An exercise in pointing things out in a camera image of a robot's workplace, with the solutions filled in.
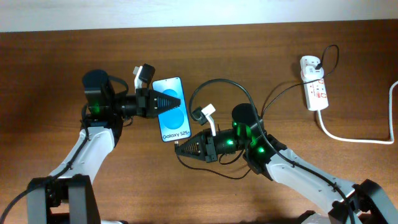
brown wooden surface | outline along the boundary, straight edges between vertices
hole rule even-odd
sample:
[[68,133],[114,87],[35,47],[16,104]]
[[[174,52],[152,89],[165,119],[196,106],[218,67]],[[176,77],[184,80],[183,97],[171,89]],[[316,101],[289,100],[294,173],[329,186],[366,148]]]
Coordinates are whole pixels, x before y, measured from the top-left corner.
[[[340,46],[336,73],[326,79],[330,106],[323,112],[331,133],[346,138],[387,139],[388,89],[398,80],[398,21],[314,22],[246,26],[80,30],[0,34],[0,210],[33,177],[43,177],[76,143],[85,103],[82,76],[94,68],[125,79],[133,88],[134,66],[156,68],[155,80],[181,77],[188,101],[212,78],[246,87],[257,108],[299,82],[303,55],[321,56]],[[331,51],[325,69],[334,63]],[[398,91],[394,92],[398,133]],[[195,106],[213,103],[221,129],[230,112],[247,102],[233,86],[213,85]],[[315,166],[343,179],[380,184],[398,207],[398,145],[354,144],[327,137],[305,105],[302,88],[286,93],[266,114],[266,129]],[[193,133],[203,127],[191,123]],[[241,160],[229,167],[184,159],[239,176]],[[293,190],[250,173],[228,180],[188,170],[172,143],[163,143],[156,119],[136,118],[103,162],[93,184],[103,219],[133,223],[237,223],[320,212]],[[24,223],[21,200],[6,223]]]

white power strip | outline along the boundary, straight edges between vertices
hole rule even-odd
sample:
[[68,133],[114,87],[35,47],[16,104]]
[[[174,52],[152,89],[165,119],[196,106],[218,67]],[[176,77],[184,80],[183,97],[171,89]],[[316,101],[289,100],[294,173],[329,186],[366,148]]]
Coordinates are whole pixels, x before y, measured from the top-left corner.
[[325,125],[322,121],[321,110],[329,106],[328,98],[326,95],[325,81],[321,79],[323,77],[323,68],[316,70],[315,67],[320,63],[319,58],[315,56],[304,56],[300,60],[301,65],[301,78],[303,82],[310,82],[313,80],[318,80],[315,82],[304,84],[305,98],[307,100],[307,108],[310,111],[316,111],[318,113],[318,119],[320,126],[325,132],[325,134],[333,139],[346,142],[360,142],[360,143],[374,143],[374,144],[392,144],[394,143],[394,130],[392,128],[392,91],[395,86],[398,85],[396,81],[389,90],[389,129],[390,129],[390,140],[380,141],[371,139],[346,139],[337,137],[328,130],[326,130]]

white background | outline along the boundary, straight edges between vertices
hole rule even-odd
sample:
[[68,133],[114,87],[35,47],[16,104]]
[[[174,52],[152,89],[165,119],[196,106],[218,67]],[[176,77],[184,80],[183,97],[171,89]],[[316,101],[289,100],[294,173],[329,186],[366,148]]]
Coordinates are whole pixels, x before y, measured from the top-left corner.
[[0,32],[395,18],[397,0],[0,0]]

phone screen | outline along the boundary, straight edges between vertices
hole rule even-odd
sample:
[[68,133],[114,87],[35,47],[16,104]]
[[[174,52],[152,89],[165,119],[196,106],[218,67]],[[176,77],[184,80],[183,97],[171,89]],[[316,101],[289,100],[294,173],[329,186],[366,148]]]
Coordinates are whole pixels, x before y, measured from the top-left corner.
[[162,140],[168,142],[189,138],[191,136],[191,128],[189,126],[181,78],[175,77],[154,81],[152,83],[152,88],[155,91],[181,100],[181,105],[179,107],[158,115]]

thin black cable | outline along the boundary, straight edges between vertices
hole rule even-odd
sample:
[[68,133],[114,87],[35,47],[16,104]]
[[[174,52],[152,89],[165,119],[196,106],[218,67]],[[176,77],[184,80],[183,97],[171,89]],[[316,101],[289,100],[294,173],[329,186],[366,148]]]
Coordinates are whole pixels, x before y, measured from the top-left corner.
[[77,156],[79,155],[79,152],[83,149],[84,145],[86,144],[86,142],[89,140],[89,133],[88,133],[88,128],[86,126],[86,124],[84,123],[84,121],[80,121],[81,125],[84,127],[85,131],[86,131],[86,137],[84,138],[83,142],[80,144],[79,148],[76,150],[76,152],[74,153],[74,155],[72,156],[72,158],[69,160],[69,162],[67,163],[67,165],[58,173],[55,174],[54,176],[50,176],[48,177],[48,179],[44,180],[42,183],[37,184],[33,187],[30,187],[29,189],[24,190],[22,193],[20,193],[18,196],[16,196],[11,202],[10,204],[6,207],[6,209],[4,209],[1,217],[0,217],[0,224],[4,224],[4,221],[6,220],[6,217],[8,215],[8,213],[11,211],[11,209],[13,208],[13,206],[23,197],[25,197],[27,194],[31,193],[32,191],[38,189],[39,187],[43,187],[53,181],[55,181],[56,179],[58,179],[60,176],[62,176],[63,174],[65,174],[71,167],[73,162],[76,160]]
[[[335,69],[336,69],[336,67],[337,67],[337,65],[338,65],[338,60],[339,60],[339,57],[340,57],[340,50],[339,50],[339,48],[338,48],[338,46],[337,46],[336,44],[332,44],[332,45],[329,45],[327,48],[325,48],[325,49],[323,50],[321,62],[317,65],[317,67],[316,67],[315,69],[317,69],[317,70],[321,69],[321,67],[322,67],[322,65],[323,65],[323,58],[324,58],[324,56],[325,56],[325,53],[326,53],[326,51],[327,51],[330,47],[336,47],[336,49],[337,49],[336,63],[335,63],[335,66],[330,70],[330,72],[328,72],[326,75],[323,75],[322,78],[325,78],[326,76],[332,74],[332,73],[335,71]],[[292,89],[292,88],[294,88],[294,87],[296,87],[296,86],[305,85],[305,84],[308,84],[308,83],[313,83],[313,82],[319,81],[319,80],[321,80],[322,78],[319,78],[319,79],[316,79],[316,80],[312,80],[312,81],[309,81],[309,82],[303,82],[303,83],[294,84],[294,85],[292,85],[292,86],[286,88],[284,91],[282,91],[281,93],[279,93],[279,94],[278,94],[266,107],[265,107],[265,105],[266,105],[267,101],[265,101],[264,104],[263,104],[263,106],[262,106],[263,111],[261,112],[261,118],[264,117],[264,114],[266,113],[268,107],[269,107],[273,102],[275,102],[276,99],[278,99],[280,96],[282,96],[282,95],[283,95],[285,92],[287,92],[288,90],[290,90],[290,89]]]
[[247,175],[249,174],[249,172],[250,172],[250,169],[249,169],[249,170],[248,170],[243,176],[241,176],[241,177],[230,177],[230,176],[227,176],[227,175],[224,175],[224,174],[220,174],[219,172],[216,172],[216,171],[213,171],[213,170],[210,170],[210,169],[190,167],[190,166],[186,165],[184,162],[182,162],[182,160],[180,159],[180,156],[178,156],[178,155],[177,155],[177,159],[178,159],[178,161],[181,162],[181,164],[182,164],[183,166],[185,166],[185,167],[188,168],[188,169],[192,169],[192,170],[203,170],[203,171],[211,172],[211,173],[220,175],[220,176],[222,176],[222,177],[225,177],[225,178],[228,178],[228,179],[231,179],[231,180],[240,180],[240,179],[243,179],[243,178],[244,178],[245,176],[247,176]]
[[349,219],[351,220],[351,223],[352,223],[352,224],[355,224],[355,219],[354,219],[353,211],[352,211],[352,209],[349,207],[348,199],[346,198],[345,194],[336,186],[336,183],[333,183],[332,181],[330,181],[330,180],[327,179],[326,177],[322,176],[321,174],[315,172],[314,170],[311,170],[311,169],[309,169],[309,168],[307,168],[307,167],[305,167],[305,166],[302,166],[302,165],[296,163],[295,161],[291,161],[290,159],[286,158],[283,154],[281,154],[278,150],[276,150],[276,149],[272,146],[272,144],[268,141],[267,136],[262,132],[261,123],[260,123],[260,120],[259,120],[259,118],[258,118],[257,111],[256,111],[256,106],[254,106],[253,99],[251,98],[249,92],[248,92],[243,86],[241,86],[240,84],[238,84],[238,83],[236,83],[236,82],[234,82],[234,81],[231,81],[231,80],[224,79],[224,78],[218,78],[218,79],[214,79],[214,80],[209,80],[209,81],[207,81],[207,82],[205,82],[205,83],[202,83],[202,84],[193,92],[193,94],[192,94],[192,96],[191,96],[191,98],[190,98],[189,112],[190,112],[190,116],[192,117],[192,119],[194,119],[194,117],[193,117],[193,115],[192,115],[192,109],[191,109],[191,107],[192,107],[192,101],[193,101],[194,97],[198,94],[198,92],[199,92],[203,87],[205,87],[205,86],[207,86],[207,85],[209,85],[209,84],[211,84],[211,83],[216,83],[216,82],[225,82],[225,83],[232,84],[232,85],[234,85],[234,86],[240,88],[240,89],[244,92],[244,94],[247,96],[247,98],[248,98],[249,101],[250,101],[251,108],[252,108],[252,112],[253,112],[253,114],[255,115],[254,117],[255,117],[255,119],[256,119],[257,128],[259,129],[259,131],[260,131],[260,133],[261,133],[261,135],[262,135],[262,138],[265,140],[267,146],[268,146],[270,149],[272,149],[272,151],[273,151],[275,154],[277,154],[279,157],[281,157],[284,161],[286,161],[286,162],[292,164],[293,167],[299,167],[299,168],[301,168],[301,169],[303,169],[303,170],[305,170],[305,171],[307,171],[307,172],[309,172],[309,173],[311,173],[311,174],[317,176],[318,178],[320,178],[321,180],[325,181],[327,184],[329,184],[330,186],[332,186],[333,189],[336,190],[336,191],[340,194],[341,198],[344,200],[344,202],[345,202],[345,204],[346,204],[346,208],[348,209]]
[[243,152],[244,152],[244,150],[242,150],[242,151],[239,153],[239,155],[238,155],[235,159],[233,159],[232,161],[229,161],[229,162],[221,162],[221,158],[222,158],[223,156],[225,156],[225,154],[222,154],[222,155],[220,155],[220,158],[218,158],[218,162],[219,162],[221,165],[224,165],[224,166],[225,166],[225,165],[230,165],[230,164],[236,162],[236,161],[242,156]]

